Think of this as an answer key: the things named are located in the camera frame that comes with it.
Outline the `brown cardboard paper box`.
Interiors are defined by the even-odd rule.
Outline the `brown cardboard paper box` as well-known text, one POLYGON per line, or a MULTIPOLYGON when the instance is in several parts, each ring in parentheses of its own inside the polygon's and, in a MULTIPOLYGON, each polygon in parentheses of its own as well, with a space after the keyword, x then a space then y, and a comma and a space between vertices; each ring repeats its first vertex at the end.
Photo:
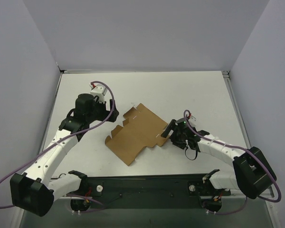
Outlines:
POLYGON ((105 145, 127 166, 130 166, 146 147, 162 147, 167 138, 161 134, 168 126, 164 120, 142 103, 124 115, 123 125, 117 125, 105 139, 105 145))

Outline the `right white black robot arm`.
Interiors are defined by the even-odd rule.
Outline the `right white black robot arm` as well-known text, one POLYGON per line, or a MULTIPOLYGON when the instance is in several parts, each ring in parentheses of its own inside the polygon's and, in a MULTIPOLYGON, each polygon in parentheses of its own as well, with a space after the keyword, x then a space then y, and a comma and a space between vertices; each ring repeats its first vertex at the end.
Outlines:
POLYGON ((255 199, 276 182, 276 175, 259 148, 227 144, 207 131, 197 131, 185 118, 171 120, 161 137, 181 149, 211 155, 233 168, 233 171, 214 170, 203 177, 204 184, 213 189, 239 190, 255 199))

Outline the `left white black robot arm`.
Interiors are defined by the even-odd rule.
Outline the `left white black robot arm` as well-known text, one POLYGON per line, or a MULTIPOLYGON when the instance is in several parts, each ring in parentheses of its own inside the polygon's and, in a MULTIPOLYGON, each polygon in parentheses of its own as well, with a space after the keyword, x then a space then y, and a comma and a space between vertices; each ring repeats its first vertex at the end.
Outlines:
POLYGON ((48 147, 30 162, 30 166, 22 174, 14 174, 10 179, 12 204, 34 213, 40 217, 46 215, 53 203, 71 193, 84 195, 88 184, 83 179, 86 175, 78 171, 70 171, 64 177, 52 181, 57 167, 69 151, 75 147, 84 134, 90 130, 90 124, 98 121, 115 122, 119 112, 115 100, 110 99, 107 110, 104 96, 80 94, 66 118, 61 122, 48 147))

